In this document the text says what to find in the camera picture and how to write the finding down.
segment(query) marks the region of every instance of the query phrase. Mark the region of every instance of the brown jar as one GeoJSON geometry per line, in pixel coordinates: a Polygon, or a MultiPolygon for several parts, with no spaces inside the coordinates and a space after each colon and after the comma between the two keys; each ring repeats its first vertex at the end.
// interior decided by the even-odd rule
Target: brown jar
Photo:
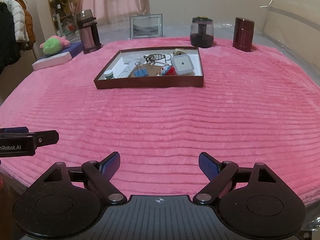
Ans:
{"type": "Polygon", "coordinates": [[[254,21],[236,18],[232,46],[236,49],[250,52],[253,40],[254,21]]]}

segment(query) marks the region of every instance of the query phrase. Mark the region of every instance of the bed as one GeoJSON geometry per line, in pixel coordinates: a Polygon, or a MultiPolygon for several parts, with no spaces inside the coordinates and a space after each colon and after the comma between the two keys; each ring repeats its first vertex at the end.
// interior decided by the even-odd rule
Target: bed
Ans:
{"type": "Polygon", "coordinates": [[[306,205],[316,202],[317,77],[313,81],[259,39],[251,53],[219,38],[216,46],[200,49],[203,88],[97,90],[93,83],[120,49],[189,46],[188,37],[115,41],[33,72],[0,107],[0,126],[55,129],[60,140],[35,156],[3,158],[0,171],[23,192],[57,161],[79,166],[118,151],[121,166],[112,183],[127,196],[193,196],[208,182],[198,167],[198,155],[206,151],[244,167],[264,162],[306,205]]]}

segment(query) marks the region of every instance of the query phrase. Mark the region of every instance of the stuffed toy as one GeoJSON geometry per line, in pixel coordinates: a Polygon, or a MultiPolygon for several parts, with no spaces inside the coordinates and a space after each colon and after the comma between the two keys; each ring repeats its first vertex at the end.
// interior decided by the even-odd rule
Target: stuffed toy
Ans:
{"type": "Polygon", "coordinates": [[[175,76],[176,70],[174,69],[173,66],[164,66],[160,69],[160,76],[175,76]]]}
{"type": "Polygon", "coordinates": [[[187,54],[185,49],[175,49],[173,52],[173,56],[179,56],[183,54],[187,54]]]}
{"type": "Polygon", "coordinates": [[[64,47],[70,45],[70,41],[66,39],[65,36],[51,36],[49,39],[40,45],[40,48],[43,49],[43,53],[46,55],[53,55],[57,54],[58,52],[62,51],[64,47]]]}

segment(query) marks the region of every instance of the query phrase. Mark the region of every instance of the black jacket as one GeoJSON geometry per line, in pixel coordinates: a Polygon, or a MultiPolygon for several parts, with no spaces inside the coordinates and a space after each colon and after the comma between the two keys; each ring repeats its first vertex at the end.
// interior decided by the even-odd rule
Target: black jacket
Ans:
{"type": "Polygon", "coordinates": [[[7,5],[0,2],[0,74],[5,66],[16,63],[20,57],[14,36],[13,16],[7,5]]]}

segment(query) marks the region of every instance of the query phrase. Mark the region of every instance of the floor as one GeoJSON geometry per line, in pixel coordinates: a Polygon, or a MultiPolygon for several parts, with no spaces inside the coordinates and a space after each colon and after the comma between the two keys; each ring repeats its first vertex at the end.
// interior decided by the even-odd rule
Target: floor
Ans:
{"type": "Polygon", "coordinates": [[[15,223],[12,216],[12,206],[19,197],[10,187],[3,187],[0,190],[0,239],[13,240],[13,229],[15,223]]]}
{"type": "Polygon", "coordinates": [[[4,68],[0,75],[0,105],[12,91],[33,72],[32,64],[36,58],[32,50],[21,51],[21,59],[4,68]]]}
{"type": "Polygon", "coordinates": [[[320,240],[320,230],[312,233],[312,240],[320,240]]]}

